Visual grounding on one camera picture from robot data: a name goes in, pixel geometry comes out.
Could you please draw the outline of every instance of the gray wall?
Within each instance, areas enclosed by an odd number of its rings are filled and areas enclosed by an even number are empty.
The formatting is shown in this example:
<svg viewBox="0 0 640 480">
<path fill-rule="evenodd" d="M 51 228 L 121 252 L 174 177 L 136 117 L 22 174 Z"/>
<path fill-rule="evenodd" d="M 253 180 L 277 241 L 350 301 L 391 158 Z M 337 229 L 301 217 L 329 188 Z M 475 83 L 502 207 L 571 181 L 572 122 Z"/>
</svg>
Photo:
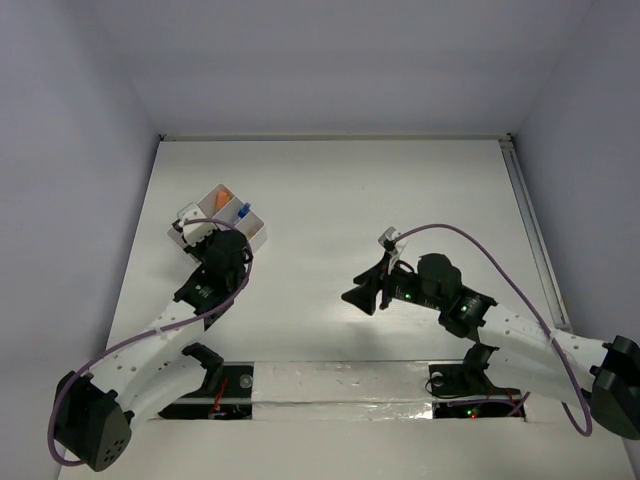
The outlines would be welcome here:
<svg viewBox="0 0 640 480">
<path fill-rule="evenodd" d="M 639 48 L 640 2 L 597 0 L 516 137 L 571 322 L 603 339 L 640 340 Z"/>
<path fill-rule="evenodd" d="M 40 480 L 57 379 L 104 348 L 157 136 L 83 2 L 0 5 L 0 478 Z"/>
<path fill-rule="evenodd" d="M 90 0 L 163 133 L 503 133 L 591 0 Z"/>
</svg>

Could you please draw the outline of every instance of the white backdrop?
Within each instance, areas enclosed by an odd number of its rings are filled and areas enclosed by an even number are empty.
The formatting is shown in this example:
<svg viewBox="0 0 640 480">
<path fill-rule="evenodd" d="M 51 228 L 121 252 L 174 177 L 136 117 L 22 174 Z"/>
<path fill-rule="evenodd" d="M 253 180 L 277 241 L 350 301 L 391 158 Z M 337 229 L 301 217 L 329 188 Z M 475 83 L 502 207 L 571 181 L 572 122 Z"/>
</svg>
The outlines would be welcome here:
<svg viewBox="0 0 640 480">
<path fill-rule="evenodd" d="M 55 386 L 104 348 L 158 137 L 90 10 L 0 5 L 0 478 L 46 480 Z"/>
<path fill-rule="evenodd" d="M 91 3 L 162 133 L 504 133 L 591 0 Z"/>
</svg>

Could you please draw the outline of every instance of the blue object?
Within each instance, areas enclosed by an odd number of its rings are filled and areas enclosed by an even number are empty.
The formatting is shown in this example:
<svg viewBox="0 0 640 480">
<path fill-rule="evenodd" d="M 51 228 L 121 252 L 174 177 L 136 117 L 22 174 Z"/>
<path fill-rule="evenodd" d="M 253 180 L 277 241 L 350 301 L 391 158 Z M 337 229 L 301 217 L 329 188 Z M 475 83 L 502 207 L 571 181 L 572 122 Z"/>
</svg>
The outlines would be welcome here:
<svg viewBox="0 0 640 480">
<path fill-rule="evenodd" d="M 246 217 L 247 213 L 249 213 L 250 210 L 251 210 L 251 204 L 245 203 L 240 209 L 240 211 L 238 212 L 238 217 L 240 217 L 241 219 Z"/>
<path fill-rule="evenodd" d="M 240 220 L 247 216 L 247 213 L 251 211 L 251 204 L 245 203 L 240 210 L 238 210 L 238 215 L 231 222 L 232 225 L 236 225 Z"/>
</svg>

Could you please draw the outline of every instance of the orange object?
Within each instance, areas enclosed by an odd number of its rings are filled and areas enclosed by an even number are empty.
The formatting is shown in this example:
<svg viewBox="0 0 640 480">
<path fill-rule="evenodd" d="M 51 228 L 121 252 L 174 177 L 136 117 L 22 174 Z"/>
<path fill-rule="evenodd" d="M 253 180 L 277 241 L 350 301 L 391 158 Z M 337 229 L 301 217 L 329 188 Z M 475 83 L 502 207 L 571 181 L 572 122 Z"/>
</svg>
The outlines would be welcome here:
<svg viewBox="0 0 640 480">
<path fill-rule="evenodd" d="M 231 200 L 231 196 L 224 190 L 220 190 L 216 195 L 216 212 L 219 212 Z"/>
</svg>

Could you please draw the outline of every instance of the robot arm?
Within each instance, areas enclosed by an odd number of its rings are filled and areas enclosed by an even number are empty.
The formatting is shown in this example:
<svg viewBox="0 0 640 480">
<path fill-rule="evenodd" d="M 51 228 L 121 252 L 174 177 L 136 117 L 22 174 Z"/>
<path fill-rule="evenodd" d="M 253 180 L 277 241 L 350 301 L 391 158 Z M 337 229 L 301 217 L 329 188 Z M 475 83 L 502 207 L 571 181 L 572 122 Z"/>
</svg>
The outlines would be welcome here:
<svg viewBox="0 0 640 480">
<path fill-rule="evenodd" d="M 187 393 L 219 388 L 223 359 L 196 340 L 246 285 L 253 254 L 244 234 L 219 230 L 196 204 L 181 211 L 173 228 L 199 265 L 143 333 L 59 382 L 50 422 L 54 457 L 53 439 L 94 471 L 104 470 L 146 419 Z"/>
<path fill-rule="evenodd" d="M 381 309 L 401 300 L 438 310 L 438 322 L 449 333 L 473 341 L 460 368 L 444 376 L 432 373 L 434 387 L 461 396 L 517 388 L 577 406 L 582 406 L 576 394 L 581 392 L 600 425 L 640 439 L 640 349 L 633 341 L 618 336 L 605 343 L 553 328 L 545 332 L 537 321 L 463 285 L 460 270 L 444 255 L 421 257 L 416 270 L 399 261 L 403 245 L 396 238 L 394 229 L 385 232 L 379 240 L 386 250 L 382 260 L 357 276 L 358 286 L 342 299 L 373 315 L 382 292 Z"/>
</svg>

